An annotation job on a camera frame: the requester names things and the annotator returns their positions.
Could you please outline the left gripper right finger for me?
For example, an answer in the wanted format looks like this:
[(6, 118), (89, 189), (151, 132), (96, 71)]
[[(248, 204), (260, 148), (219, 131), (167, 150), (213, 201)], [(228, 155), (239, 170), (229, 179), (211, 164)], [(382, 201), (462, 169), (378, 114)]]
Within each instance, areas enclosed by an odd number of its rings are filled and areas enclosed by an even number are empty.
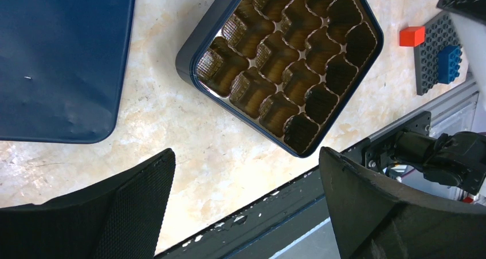
[(342, 258), (484, 258), (485, 207), (437, 197), (323, 147), (319, 168)]

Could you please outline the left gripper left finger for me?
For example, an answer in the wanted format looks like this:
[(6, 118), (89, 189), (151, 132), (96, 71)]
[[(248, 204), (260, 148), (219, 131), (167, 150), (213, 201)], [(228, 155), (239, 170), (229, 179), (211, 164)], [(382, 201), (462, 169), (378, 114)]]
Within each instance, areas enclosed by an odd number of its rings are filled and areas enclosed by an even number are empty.
[(40, 205), (1, 209), (2, 258), (153, 258), (175, 174), (165, 149)]

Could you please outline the dark blue chocolate box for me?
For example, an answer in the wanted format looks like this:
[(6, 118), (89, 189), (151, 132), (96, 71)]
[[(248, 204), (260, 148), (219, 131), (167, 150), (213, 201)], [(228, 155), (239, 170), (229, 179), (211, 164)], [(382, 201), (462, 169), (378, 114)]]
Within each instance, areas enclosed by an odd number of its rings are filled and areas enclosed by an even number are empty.
[(383, 43), (366, 0), (215, 0), (175, 67), (182, 80), (306, 158)]

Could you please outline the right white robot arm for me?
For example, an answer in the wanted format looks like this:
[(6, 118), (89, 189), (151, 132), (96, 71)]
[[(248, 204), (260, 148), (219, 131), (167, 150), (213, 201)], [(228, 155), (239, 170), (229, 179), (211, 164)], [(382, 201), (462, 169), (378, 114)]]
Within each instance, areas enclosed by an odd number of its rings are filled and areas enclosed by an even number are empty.
[(399, 182), (428, 191), (422, 183), (451, 190), (451, 199), (485, 205), (485, 134), (431, 133), (432, 113), (422, 111), (367, 139), (358, 162)]

